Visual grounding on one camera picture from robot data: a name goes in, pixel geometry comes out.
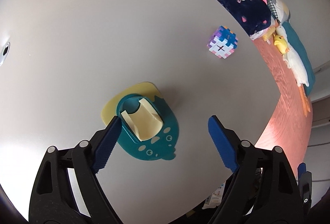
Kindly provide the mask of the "pink bed sheet mattress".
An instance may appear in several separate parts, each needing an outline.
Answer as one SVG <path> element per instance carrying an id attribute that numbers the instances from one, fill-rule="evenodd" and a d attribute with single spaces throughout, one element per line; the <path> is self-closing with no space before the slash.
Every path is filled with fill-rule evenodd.
<path id="1" fill-rule="evenodd" d="M 308 147 L 313 114 L 309 112 L 304 115 L 294 75 L 283 61 L 278 49 L 261 38 L 253 43 L 266 62 L 280 91 L 276 108 L 255 146 L 267 150 L 277 145 L 282 147 L 297 176 L 298 166 L 304 161 Z"/>

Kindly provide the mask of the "colourful puzzle cube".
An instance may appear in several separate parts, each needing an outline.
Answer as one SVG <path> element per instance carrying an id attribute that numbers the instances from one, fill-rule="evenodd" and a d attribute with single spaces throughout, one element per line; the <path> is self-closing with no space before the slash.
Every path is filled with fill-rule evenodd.
<path id="1" fill-rule="evenodd" d="M 238 39 L 236 34 L 226 26 L 219 26 L 207 43 L 208 50 L 222 59 L 232 55 L 237 46 Z"/>

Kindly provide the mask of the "yellow duck plush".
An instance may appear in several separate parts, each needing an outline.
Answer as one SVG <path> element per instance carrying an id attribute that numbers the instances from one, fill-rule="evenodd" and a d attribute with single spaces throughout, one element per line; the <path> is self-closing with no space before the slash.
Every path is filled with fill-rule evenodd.
<path id="1" fill-rule="evenodd" d="M 275 47 L 277 47 L 277 49 L 279 50 L 279 52 L 283 55 L 286 54 L 290 51 L 287 41 L 285 40 L 285 38 L 282 35 L 273 35 L 273 44 L 275 45 Z"/>

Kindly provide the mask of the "black trash bag bin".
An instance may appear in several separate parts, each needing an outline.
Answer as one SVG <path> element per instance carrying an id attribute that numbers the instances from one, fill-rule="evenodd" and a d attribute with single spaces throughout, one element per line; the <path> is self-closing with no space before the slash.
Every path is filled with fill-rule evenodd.
<path id="1" fill-rule="evenodd" d="M 219 206 L 203 210 L 203 201 L 182 216 L 182 223 L 244 223 L 243 217 L 256 202 L 261 177 L 262 168 L 239 168 L 225 181 Z"/>

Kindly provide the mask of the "teal pillow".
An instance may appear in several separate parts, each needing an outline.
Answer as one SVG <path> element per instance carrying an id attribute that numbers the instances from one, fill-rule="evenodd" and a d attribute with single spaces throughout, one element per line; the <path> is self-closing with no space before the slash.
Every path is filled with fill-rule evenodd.
<path id="1" fill-rule="evenodd" d="M 298 34 L 295 32 L 295 30 L 290 25 L 290 23 L 286 21 L 282 24 L 282 26 L 284 27 L 284 29 L 286 31 L 289 43 L 300 56 L 300 59 L 302 60 L 302 63 L 304 64 L 304 67 L 306 69 L 309 86 L 308 87 L 304 86 L 304 89 L 305 89 L 306 95 L 309 96 L 311 94 L 314 84 L 316 82 L 316 77 L 314 75 L 312 65 L 309 61 L 308 54 L 306 52 L 306 49 L 305 49 L 303 43 L 301 42 L 301 40 L 298 36 Z"/>

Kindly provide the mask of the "checkered patchwork pillow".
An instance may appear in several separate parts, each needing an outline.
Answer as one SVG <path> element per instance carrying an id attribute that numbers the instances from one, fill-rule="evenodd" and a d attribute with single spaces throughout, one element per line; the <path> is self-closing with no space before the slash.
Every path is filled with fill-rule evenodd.
<path id="1" fill-rule="evenodd" d="M 267 5 L 279 25 L 289 22 L 290 10 L 283 0 L 267 0 Z"/>

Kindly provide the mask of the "white goose plush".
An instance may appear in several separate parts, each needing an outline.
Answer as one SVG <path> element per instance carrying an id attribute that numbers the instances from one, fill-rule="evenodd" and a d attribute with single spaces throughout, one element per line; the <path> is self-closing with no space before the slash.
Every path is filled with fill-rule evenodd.
<path id="1" fill-rule="evenodd" d="M 275 35 L 282 35 L 287 41 L 290 51 L 282 55 L 283 61 L 286 63 L 287 67 L 292 71 L 302 101 L 303 114 L 305 117 L 307 117 L 308 113 L 310 112 L 310 104 L 304 90 L 304 86 L 307 87 L 309 86 L 306 69 L 304 67 L 304 64 L 302 63 L 302 60 L 300 59 L 300 56 L 289 43 L 284 27 L 281 25 L 277 26 L 275 28 L 275 32 L 276 32 Z"/>

